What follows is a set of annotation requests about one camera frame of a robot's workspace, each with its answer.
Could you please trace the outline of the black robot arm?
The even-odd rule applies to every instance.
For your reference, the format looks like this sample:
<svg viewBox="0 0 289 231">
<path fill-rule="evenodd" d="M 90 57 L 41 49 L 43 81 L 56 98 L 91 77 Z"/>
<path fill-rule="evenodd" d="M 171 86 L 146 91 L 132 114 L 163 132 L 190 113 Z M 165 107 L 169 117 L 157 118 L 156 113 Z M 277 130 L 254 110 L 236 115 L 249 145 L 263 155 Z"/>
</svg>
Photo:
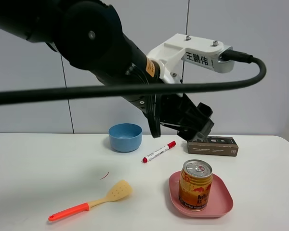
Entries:
<svg viewBox="0 0 289 231">
<path fill-rule="evenodd" d="M 0 105 L 121 96 L 140 109 L 153 137 L 161 126 L 184 140 L 206 138 L 212 110 L 187 97 L 187 86 L 148 58 L 122 30 L 116 10 L 99 0 L 0 0 L 0 29 L 44 42 L 101 86 L 0 92 Z"/>
</svg>

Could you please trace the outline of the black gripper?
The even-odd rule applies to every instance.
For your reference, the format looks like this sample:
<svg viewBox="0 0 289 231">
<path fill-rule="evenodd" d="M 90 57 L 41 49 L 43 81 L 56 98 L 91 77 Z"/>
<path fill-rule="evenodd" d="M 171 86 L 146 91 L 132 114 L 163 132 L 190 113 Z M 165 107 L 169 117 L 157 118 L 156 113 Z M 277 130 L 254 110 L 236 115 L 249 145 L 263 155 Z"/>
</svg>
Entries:
<svg viewBox="0 0 289 231">
<path fill-rule="evenodd" d="M 161 136 L 161 127 L 177 131 L 186 141 L 205 139 L 214 126 L 212 109 L 195 105 L 186 95 L 186 84 L 133 84 L 125 86 L 125 99 L 142 110 L 153 138 Z"/>
</svg>

